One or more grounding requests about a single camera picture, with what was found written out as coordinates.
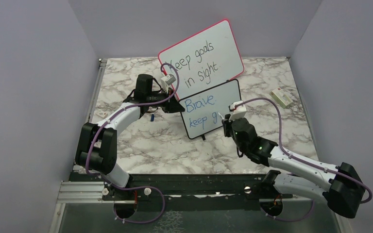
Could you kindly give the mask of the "black framed whiteboard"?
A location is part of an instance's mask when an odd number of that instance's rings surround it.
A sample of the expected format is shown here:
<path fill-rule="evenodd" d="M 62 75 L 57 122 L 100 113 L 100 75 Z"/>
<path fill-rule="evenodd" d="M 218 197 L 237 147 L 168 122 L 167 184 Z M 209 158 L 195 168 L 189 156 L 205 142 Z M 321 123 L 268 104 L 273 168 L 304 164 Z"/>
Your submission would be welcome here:
<path fill-rule="evenodd" d="M 241 100 L 237 79 L 227 81 L 179 100 L 185 108 L 181 113 L 183 124 L 189 139 L 201 137 L 222 126 L 218 115 L 228 114 L 229 106 Z"/>

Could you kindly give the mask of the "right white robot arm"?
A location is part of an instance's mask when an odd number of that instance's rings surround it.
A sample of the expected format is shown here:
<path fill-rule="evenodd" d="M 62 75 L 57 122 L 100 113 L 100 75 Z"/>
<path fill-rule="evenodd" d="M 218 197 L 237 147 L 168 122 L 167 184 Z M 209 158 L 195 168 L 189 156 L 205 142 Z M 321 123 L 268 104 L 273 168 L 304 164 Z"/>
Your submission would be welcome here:
<path fill-rule="evenodd" d="M 293 194 L 325 202 L 336 214 L 355 218 L 365 193 L 362 180 L 349 163 L 339 166 L 311 160 L 257 135 L 246 118 L 222 120 L 224 135 L 233 139 L 239 157 L 271 167 L 262 181 L 261 192 L 268 198 Z"/>

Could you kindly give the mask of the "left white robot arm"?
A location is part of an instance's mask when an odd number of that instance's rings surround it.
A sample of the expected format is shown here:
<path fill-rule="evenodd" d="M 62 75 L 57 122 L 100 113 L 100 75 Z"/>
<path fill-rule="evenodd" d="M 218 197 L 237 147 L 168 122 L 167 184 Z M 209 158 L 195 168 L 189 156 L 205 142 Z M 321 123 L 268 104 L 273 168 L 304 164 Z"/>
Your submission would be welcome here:
<path fill-rule="evenodd" d="M 98 123 L 85 123 L 81 129 L 75 163 L 114 184 L 116 195 L 124 200 L 133 194 L 133 186 L 129 183 L 131 175 L 117 164 L 118 136 L 151 107 L 170 114 L 185 110 L 175 97 L 175 89 L 170 87 L 176 77 L 162 77 L 157 81 L 157 91 L 153 90 L 155 80 L 148 74 L 138 75 L 135 89 L 121 107 Z"/>

